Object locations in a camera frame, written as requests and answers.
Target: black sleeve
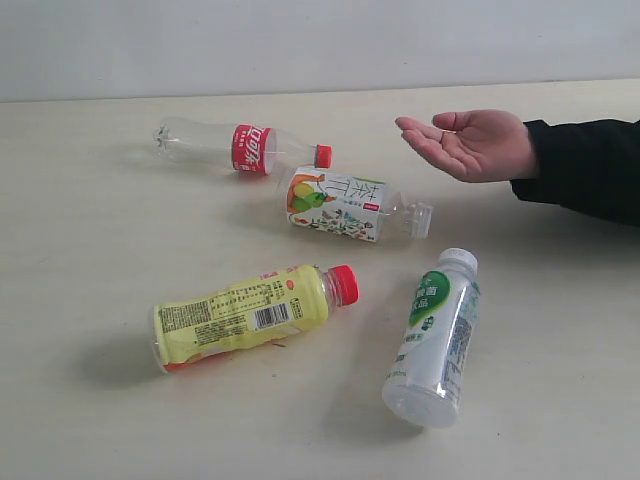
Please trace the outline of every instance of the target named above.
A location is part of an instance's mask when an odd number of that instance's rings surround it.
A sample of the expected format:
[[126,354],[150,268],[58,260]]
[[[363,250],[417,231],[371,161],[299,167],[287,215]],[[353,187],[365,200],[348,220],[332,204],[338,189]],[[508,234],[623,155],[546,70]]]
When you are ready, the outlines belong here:
[[640,122],[525,124],[540,174],[511,182],[520,200],[640,226]]

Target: red bottle cap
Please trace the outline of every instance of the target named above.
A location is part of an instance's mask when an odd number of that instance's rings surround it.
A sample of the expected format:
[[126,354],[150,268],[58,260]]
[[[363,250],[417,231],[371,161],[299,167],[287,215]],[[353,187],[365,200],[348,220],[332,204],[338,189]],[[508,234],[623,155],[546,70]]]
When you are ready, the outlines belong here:
[[356,274],[353,273],[349,265],[340,265],[339,267],[330,268],[329,271],[333,273],[336,279],[336,286],[338,288],[338,294],[342,298],[342,307],[356,303],[360,298],[360,291],[358,290],[358,281],[356,280]]
[[316,146],[316,168],[329,168],[333,149],[328,145]]

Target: open palm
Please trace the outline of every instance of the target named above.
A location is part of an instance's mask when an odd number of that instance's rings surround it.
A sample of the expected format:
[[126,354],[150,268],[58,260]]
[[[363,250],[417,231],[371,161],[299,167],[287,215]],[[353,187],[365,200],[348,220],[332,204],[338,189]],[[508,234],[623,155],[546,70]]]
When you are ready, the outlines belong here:
[[537,165],[527,127],[500,110],[441,113],[428,126],[400,117],[402,138],[434,167],[463,182],[534,178]]

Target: yellow label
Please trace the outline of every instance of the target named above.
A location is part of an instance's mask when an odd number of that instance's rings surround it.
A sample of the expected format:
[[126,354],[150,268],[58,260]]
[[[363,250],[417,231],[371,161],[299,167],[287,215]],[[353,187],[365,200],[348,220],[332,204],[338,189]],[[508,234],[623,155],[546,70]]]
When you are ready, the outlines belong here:
[[209,355],[310,330],[328,317],[318,271],[302,265],[207,297],[158,305],[154,328],[160,361],[172,370]]

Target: table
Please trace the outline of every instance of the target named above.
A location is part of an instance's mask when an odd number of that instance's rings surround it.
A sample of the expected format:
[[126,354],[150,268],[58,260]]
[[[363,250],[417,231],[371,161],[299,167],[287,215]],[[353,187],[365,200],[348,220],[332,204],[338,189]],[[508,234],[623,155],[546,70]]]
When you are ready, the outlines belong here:
[[[640,235],[508,184],[465,185],[393,125],[508,109],[640,115],[640,80],[0,105],[0,477],[637,478]],[[428,241],[288,226],[274,180],[156,157],[161,117],[253,122],[435,207]],[[462,418],[417,431],[380,387],[414,287],[443,249],[480,262]],[[163,375],[151,305],[299,263],[349,263],[361,300],[281,343]]]

